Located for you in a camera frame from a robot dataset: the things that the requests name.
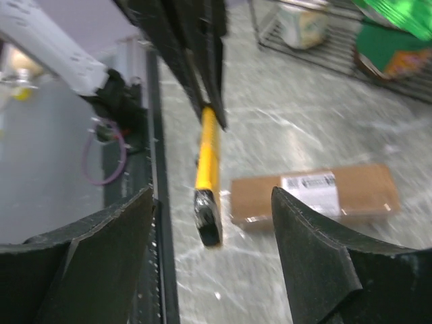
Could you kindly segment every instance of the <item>cardboard box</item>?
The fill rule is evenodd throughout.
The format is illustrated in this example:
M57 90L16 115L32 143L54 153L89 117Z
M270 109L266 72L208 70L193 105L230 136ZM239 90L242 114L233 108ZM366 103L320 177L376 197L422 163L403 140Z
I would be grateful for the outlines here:
M244 230L272 230L271 192L275 186L341 223L368 223L400 210L389 168L355 165L233 180L232 223Z

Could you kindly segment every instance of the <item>white label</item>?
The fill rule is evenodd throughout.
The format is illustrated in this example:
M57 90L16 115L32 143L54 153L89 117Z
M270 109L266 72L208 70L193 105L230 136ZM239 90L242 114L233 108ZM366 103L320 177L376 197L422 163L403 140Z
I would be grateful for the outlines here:
M338 189L331 172L283 177L282 188L311 209L332 219L340 216Z

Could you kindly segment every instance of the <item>black metal frame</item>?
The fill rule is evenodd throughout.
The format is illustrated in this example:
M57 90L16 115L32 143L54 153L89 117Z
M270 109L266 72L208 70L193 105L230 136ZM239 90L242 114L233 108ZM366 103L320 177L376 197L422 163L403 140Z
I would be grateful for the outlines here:
M142 263L129 322L130 324L180 324L156 51L147 47L143 59L146 62L145 85L148 109L145 109L142 133L130 140L132 146L136 145L137 148L142 149L129 156L123 176L104 187L104 205L107 207L149 184L153 186L155 220ZM105 176L112 173L118 157L119 150L116 142L103 147Z
M293 323L432 323L431 248L360 234L282 188L271 209Z
M274 4L283 3L283 0L270 1L274 2ZM331 4L331 9L326 11L326 13L331 16L332 19L330 20L328 39L322 45L313 49L301 51L287 46L280 38L279 22L276 18L278 7L276 5L260 22L258 22L254 0L248 0L252 27L254 29L258 48L260 50L271 49L295 57L301 61L334 71L338 74L343 74L350 78L380 86L426 103L432 103L432 92L430 91L432 87L432 64L429 64L427 69L421 74L397 82L380 82L373 80L358 70L353 60L356 32L348 28L343 28L339 26L339 24L335 24L335 22L337 20L351 21L357 23L358 27L360 27L361 24L365 23L363 22L364 16L350 0L329 0L329 2Z

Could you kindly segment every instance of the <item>brown cardboard box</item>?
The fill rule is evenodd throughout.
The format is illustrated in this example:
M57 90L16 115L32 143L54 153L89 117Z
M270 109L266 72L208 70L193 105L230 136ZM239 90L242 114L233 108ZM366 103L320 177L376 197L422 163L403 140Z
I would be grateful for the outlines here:
M324 173L334 175L338 221L341 223L376 221L400 210L398 191L388 167L380 164L355 165L233 180L232 223L244 230L272 230L273 187L281 187L285 177Z

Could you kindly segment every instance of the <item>white container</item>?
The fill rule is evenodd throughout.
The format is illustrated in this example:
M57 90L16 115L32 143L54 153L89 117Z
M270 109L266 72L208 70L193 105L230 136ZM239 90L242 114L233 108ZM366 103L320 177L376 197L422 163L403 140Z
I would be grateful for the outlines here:
M279 7L280 36L289 47L309 49L325 40L329 24L326 0L285 0Z

